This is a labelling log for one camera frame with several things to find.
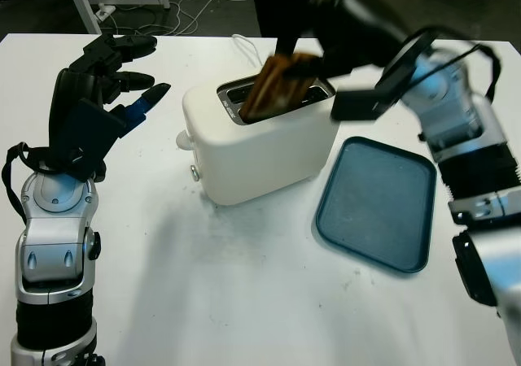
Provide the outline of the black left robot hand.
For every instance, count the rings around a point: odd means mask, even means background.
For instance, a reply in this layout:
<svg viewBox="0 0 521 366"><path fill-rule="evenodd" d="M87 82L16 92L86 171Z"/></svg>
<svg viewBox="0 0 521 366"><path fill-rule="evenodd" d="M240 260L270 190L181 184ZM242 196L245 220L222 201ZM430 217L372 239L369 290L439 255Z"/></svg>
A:
<svg viewBox="0 0 521 366"><path fill-rule="evenodd" d="M153 76L123 71L122 65L155 52L157 40L149 35L125 35L113 37L103 34L83 48L83 55L60 71L50 107L49 143L59 140L68 115L82 100L96 107L115 101L121 93L143 89L141 98L128 107L116 107L109 112L124 127L119 137L124 137L146 119L149 112L171 85L155 83Z"/></svg>

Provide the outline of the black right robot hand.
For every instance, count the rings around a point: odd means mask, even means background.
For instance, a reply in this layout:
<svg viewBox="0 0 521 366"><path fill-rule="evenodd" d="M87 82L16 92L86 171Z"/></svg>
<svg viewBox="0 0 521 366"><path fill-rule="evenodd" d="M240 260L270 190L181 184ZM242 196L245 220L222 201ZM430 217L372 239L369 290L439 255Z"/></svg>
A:
<svg viewBox="0 0 521 366"><path fill-rule="evenodd" d="M301 14L287 51L296 38L311 32L322 56L292 64L286 78L330 78L366 65L386 67L411 31L384 0L312 0Z"/></svg>

